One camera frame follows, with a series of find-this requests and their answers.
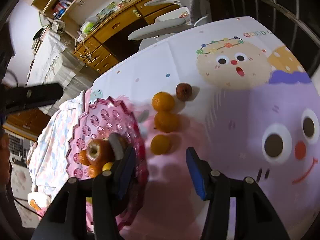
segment red cartoon nose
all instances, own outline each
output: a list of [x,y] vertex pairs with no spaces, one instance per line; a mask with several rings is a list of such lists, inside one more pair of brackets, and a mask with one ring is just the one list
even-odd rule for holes
[[298,161],[306,156],[306,145],[303,141],[298,141],[294,148],[294,155]]

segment screw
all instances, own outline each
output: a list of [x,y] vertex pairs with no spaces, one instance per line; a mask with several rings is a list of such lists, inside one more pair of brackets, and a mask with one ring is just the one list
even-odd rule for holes
[[111,171],[110,170],[106,170],[106,171],[104,171],[103,173],[102,173],[102,175],[103,176],[105,176],[105,177],[108,177],[108,176],[110,176],[111,175]]
[[27,92],[27,98],[30,98],[31,94],[32,94],[32,91],[31,91],[31,89],[29,89],[28,92]]
[[71,177],[70,179],[68,179],[68,182],[69,182],[70,184],[74,184],[76,181],[77,181],[77,178],[76,178],[76,177]]
[[218,176],[220,176],[220,171],[212,170],[212,171],[210,172],[210,174],[211,174],[211,176],[218,177]]
[[245,182],[246,182],[246,183],[249,183],[249,184],[252,184],[252,183],[254,182],[254,179],[251,178],[251,177],[246,177],[246,178],[245,178]]

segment blue gripper pad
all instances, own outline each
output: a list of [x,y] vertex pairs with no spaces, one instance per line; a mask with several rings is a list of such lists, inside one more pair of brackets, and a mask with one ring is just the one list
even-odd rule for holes
[[186,162],[197,194],[202,200],[211,199],[212,187],[209,177],[211,168],[209,164],[199,159],[193,147],[186,150]]
[[127,193],[135,166],[136,152],[133,147],[128,147],[114,175],[114,183],[117,185],[117,195],[120,199]]

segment cartoon tablecloth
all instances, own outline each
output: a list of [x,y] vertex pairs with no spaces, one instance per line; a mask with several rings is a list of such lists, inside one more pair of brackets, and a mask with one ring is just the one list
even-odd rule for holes
[[[194,99],[177,101],[174,147],[155,156],[150,142],[160,132],[151,99],[160,91],[175,95],[181,82],[193,87]],[[200,238],[207,203],[188,174],[189,146],[228,177],[253,177],[292,239],[311,225],[320,208],[320,98],[289,49],[253,18],[202,25],[136,53],[94,82],[91,102],[108,96],[134,111],[150,172],[144,206],[121,231],[125,239]]]

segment cartoon face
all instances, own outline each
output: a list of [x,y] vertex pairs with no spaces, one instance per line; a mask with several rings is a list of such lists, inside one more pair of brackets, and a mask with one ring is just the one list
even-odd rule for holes
[[101,90],[93,91],[90,94],[89,104],[94,104],[98,98],[103,98],[103,92]]
[[254,178],[287,230],[312,217],[320,208],[320,98],[313,84],[225,90],[212,101],[205,118],[211,167]]
[[268,62],[274,70],[282,70],[287,73],[305,72],[300,62],[286,46],[276,48],[268,57]]
[[212,85],[226,89],[248,89],[267,83],[272,68],[264,52],[241,39],[203,44],[197,51],[197,67]]

